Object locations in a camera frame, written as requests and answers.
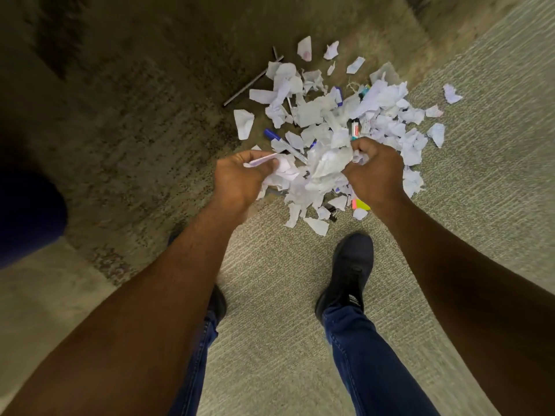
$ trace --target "carpet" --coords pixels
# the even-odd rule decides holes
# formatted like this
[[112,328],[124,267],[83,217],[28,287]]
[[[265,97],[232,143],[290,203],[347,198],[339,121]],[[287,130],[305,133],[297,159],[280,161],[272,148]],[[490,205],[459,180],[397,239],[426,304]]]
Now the carpet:
[[[420,166],[415,202],[456,235],[555,292],[553,175],[555,0],[525,0],[466,53],[410,94],[445,108],[442,149]],[[443,101],[452,83],[464,99]],[[425,121],[423,128],[431,125]],[[208,355],[201,415],[337,415],[354,409],[313,308],[337,242],[374,239],[366,314],[444,415],[496,415],[435,320],[391,235],[375,217],[347,211],[326,237],[283,223],[275,201],[232,237],[219,283],[229,303]]]

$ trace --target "jeans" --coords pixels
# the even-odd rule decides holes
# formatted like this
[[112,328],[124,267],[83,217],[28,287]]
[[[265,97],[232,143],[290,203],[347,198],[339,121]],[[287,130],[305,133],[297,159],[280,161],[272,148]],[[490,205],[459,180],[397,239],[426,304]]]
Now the jeans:
[[[331,306],[323,313],[323,327],[358,416],[439,416],[430,399],[360,309]],[[197,413],[208,347],[217,336],[215,317],[207,315],[199,346],[191,357],[170,416]]]

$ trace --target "marker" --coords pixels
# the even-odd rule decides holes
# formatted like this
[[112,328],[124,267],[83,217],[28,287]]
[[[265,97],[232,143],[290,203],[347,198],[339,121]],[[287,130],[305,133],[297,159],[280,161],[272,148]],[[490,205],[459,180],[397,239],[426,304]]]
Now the marker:
[[270,139],[270,140],[280,140],[282,143],[284,143],[286,146],[288,146],[287,150],[293,155],[295,156],[297,159],[299,159],[303,164],[307,164],[308,163],[308,159],[306,158],[306,156],[302,155],[301,153],[299,153],[293,146],[291,146],[289,143],[287,143],[284,139],[282,139],[280,136],[278,136],[277,134],[275,134],[272,130],[270,129],[265,129],[264,130],[264,135]]

